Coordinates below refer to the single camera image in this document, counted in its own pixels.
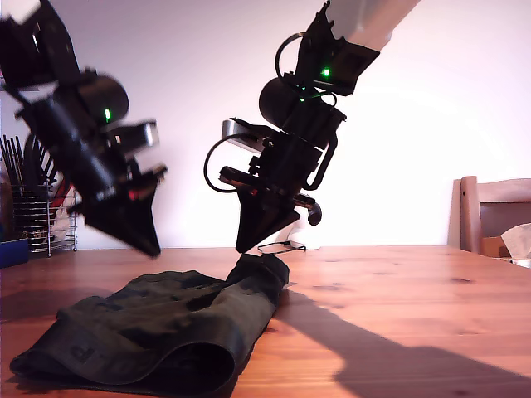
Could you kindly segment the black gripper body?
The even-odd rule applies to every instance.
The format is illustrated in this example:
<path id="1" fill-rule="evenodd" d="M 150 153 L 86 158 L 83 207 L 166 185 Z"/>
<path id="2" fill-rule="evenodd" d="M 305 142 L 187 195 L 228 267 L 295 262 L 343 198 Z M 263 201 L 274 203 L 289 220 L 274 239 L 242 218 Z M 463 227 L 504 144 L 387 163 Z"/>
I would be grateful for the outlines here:
<path id="1" fill-rule="evenodd" d="M 329 152 L 312 144 L 268 142 L 261 154 L 251 159 L 247 172 L 225 166 L 219 180 L 273 206 L 286 210 L 300 206 L 310 215 L 320 215 L 318 202 L 304 192 L 319 187 L 328 165 Z"/>

